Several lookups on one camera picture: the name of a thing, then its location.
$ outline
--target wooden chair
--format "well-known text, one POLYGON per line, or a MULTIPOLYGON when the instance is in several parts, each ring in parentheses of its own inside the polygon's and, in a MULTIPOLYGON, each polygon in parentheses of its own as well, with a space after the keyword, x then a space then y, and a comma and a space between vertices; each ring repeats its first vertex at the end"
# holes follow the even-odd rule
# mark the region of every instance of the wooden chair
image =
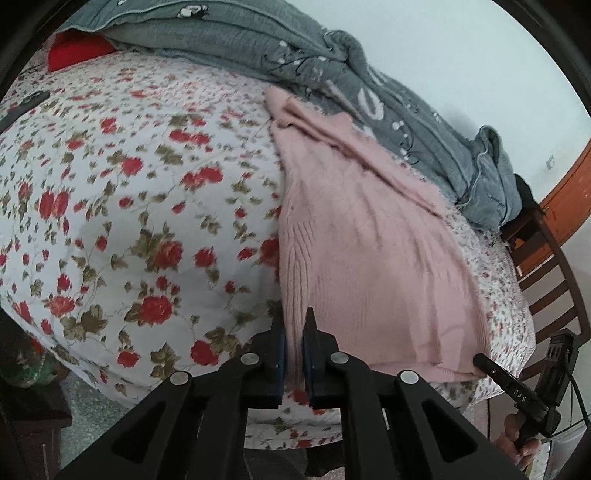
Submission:
MULTIPOLYGON (((524 209, 515 220, 507 223, 501 229, 501 238, 503 241, 509 242, 509 244, 512 245, 510 253, 515 268, 518 270, 518 278, 521 276, 518 267, 528 257, 535 254, 544 246, 550 247, 552 251, 553 256, 550 257, 546 263, 533 271, 530 275, 519 279, 519 286, 522 291, 525 291, 536 282, 540 281, 556 267, 559 267, 562 272, 564 280, 542 298, 530 305, 530 312, 532 315, 541 312, 546 307, 553 304, 566 292, 570 293, 573 300, 573 306, 570 309, 549 325, 536 332, 536 344, 543 342, 553 333, 562 330, 575 318, 579 320, 581 333, 578 337, 581 345, 588 342, 591 338, 591 326, 589 324, 589 318, 587 317, 587 310, 585 309, 583 297, 579 290, 579 285, 574 278, 573 271, 571 270, 560 245, 546 225, 542 213, 535 209, 524 209)), ((544 366, 543 362, 543 360, 540 360, 533 365, 526 367, 521 374, 521 380, 527 380, 528 378, 541 373, 544 366)))

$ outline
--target gray blanket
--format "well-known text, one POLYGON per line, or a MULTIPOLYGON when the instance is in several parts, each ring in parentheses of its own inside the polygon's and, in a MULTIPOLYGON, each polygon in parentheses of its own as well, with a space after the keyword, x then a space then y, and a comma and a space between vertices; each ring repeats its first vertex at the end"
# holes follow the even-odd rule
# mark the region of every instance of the gray blanket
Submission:
POLYGON ((326 113, 346 111, 438 185, 470 224, 497 231, 521 210, 501 139, 468 141, 421 98, 368 64, 359 42, 283 0, 91 0, 60 29, 100 32, 119 49, 224 67, 293 91, 326 113))

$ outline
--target white bedsheet with flowers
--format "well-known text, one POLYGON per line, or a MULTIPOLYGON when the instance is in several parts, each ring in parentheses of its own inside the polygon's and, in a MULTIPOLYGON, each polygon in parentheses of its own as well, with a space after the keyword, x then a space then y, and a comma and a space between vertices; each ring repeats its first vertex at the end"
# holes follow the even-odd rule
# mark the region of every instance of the white bedsheet with flowers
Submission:
MULTIPOLYGON (((0 137, 0 305, 104 395, 132 406, 175 370, 216 370, 280 301, 283 172, 266 84, 184 60, 115 53, 23 73, 0 108, 51 98, 0 137)), ((447 216, 488 308, 495 361, 517 373, 533 323, 500 240, 447 216)), ((489 380, 435 385, 466 407, 489 380)), ((245 446, 340 439, 338 411, 286 393, 245 446)))

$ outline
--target finger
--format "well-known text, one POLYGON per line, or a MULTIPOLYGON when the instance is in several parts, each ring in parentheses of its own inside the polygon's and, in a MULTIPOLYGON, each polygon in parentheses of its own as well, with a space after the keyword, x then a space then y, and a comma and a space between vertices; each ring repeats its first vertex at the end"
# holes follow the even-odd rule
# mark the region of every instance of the finger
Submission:
POLYGON ((519 451, 522 457, 527 457, 530 455, 535 455, 540 451, 542 448, 542 442, 538 439, 533 439, 527 442, 519 451))
POLYGON ((514 464, 517 465, 521 461, 522 456, 515 448, 515 444, 506 435, 501 435, 496 440, 495 446, 505 455, 509 456, 514 464))
POLYGON ((517 415, 511 413, 505 417, 505 435, 507 435, 512 442, 516 442, 519 438, 520 427, 517 415))
POLYGON ((520 470, 524 470, 525 468, 529 467, 530 463, 534 461, 535 455, 528 455, 527 457, 523 457, 521 461, 517 464, 517 467, 520 470))

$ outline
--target red pillow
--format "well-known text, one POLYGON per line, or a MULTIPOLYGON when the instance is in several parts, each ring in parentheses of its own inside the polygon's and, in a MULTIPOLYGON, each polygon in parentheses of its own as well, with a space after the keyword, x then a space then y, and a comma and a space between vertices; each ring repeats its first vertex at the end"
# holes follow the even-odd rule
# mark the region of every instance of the red pillow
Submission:
POLYGON ((78 30, 67 30, 56 35, 48 55, 49 71, 65 69, 81 61, 113 53, 115 48, 103 37, 88 35, 78 30))

